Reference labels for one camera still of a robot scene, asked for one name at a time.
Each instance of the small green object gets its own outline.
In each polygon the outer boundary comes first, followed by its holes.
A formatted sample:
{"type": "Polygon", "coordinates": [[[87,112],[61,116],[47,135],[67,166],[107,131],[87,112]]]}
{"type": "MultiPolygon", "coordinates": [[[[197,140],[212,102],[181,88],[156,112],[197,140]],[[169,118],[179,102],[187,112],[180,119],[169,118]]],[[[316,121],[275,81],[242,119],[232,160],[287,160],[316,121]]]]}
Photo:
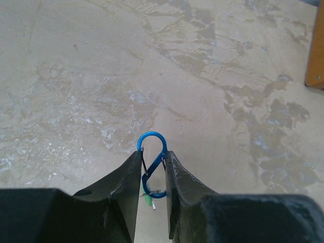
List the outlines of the small green object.
{"type": "Polygon", "coordinates": [[[151,197],[148,196],[148,195],[146,195],[146,196],[144,196],[144,199],[145,199],[147,205],[148,205],[149,207],[151,207],[151,206],[152,206],[152,199],[151,199],[151,197]]]}

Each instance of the carabiner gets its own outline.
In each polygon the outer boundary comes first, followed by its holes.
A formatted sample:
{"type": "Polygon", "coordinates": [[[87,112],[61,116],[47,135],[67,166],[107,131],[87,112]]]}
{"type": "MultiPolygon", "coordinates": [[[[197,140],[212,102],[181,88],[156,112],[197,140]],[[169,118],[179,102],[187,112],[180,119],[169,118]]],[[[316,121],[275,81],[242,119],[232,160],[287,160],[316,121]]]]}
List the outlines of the carabiner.
{"type": "Polygon", "coordinates": [[[155,171],[155,169],[158,167],[158,165],[166,159],[167,156],[167,152],[168,152],[168,148],[167,148],[167,142],[164,139],[164,137],[157,132],[147,132],[144,133],[138,140],[137,142],[137,150],[140,152],[142,151],[142,142],[145,138],[149,137],[149,136],[156,136],[158,138],[160,138],[163,148],[161,153],[156,157],[156,159],[154,160],[154,162],[151,164],[151,166],[147,169],[146,173],[142,176],[142,183],[143,183],[143,188],[144,191],[147,195],[149,195],[150,197],[153,198],[162,198],[165,197],[167,195],[166,191],[160,192],[160,193],[154,193],[154,191],[151,191],[149,186],[147,185],[147,180],[151,177],[152,173],[155,171]]]}

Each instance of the blue aluminum carabiner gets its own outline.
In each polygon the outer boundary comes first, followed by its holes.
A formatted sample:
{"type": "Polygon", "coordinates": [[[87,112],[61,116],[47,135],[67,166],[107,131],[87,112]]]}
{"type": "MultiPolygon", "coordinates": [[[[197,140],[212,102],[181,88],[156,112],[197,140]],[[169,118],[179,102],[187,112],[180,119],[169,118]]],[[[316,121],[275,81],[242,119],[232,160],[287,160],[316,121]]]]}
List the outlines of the blue aluminum carabiner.
{"type": "Polygon", "coordinates": [[[143,188],[144,191],[146,193],[146,195],[149,195],[150,197],[153,198],[162,198],[165,197],[167,195],[167,191],[163,191],[160,193],[154,193],[150,190],[149,186],[147,185],[147,180],[151,177],[152,173],[155,171],[155,169],[157,168],[157,166],[164,160],[166,159],[167,156],[167,152],[168,152],[168,148],[167,148],[167,142],[165,140],[165,138],[157,132],[147,132],[144,133],[138,140],[137,142],[137,150],[142,152],[142,142],[145,138],[149,137],[149,136],[156,136],[158,138],[160,138],[163,148],[161,153],[156,157],[156,159],[154,160],[154,162],[151,164],[151,166],[147,169],[147,173],[145,173],[142,176],[142,183],[143,183],[143,188]]]}

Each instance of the wooden board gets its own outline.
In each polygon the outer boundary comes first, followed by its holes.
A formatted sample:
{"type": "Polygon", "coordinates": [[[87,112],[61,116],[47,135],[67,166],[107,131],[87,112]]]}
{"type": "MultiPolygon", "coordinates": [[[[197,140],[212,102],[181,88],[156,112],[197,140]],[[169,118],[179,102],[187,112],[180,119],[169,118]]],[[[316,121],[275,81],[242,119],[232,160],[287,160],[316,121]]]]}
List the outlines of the wooden board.
{"type": "Polygon", "coordinates": [[[317,10],[305,85],[324,89],[324,0],[317,10]]]}

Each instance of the stained concrete floor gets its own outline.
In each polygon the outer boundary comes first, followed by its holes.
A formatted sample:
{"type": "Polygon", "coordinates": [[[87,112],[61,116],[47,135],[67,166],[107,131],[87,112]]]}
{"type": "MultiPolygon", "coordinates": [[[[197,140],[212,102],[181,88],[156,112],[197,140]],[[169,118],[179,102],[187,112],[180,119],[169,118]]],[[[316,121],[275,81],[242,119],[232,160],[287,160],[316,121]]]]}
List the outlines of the stained concrete floor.
{"type": "MultiPolygon", "coordinates": [[[[1,0],[0,187],[74,193],[156,130],[217,192],[324,207],[324,92],[303,84],[315,13],[297,0],[1,0]]],[[[149,164],[160,145],[145,147],[149,164]]],[[[135,242],[169,242],[155,204],[140,198],[135,242]]]]}

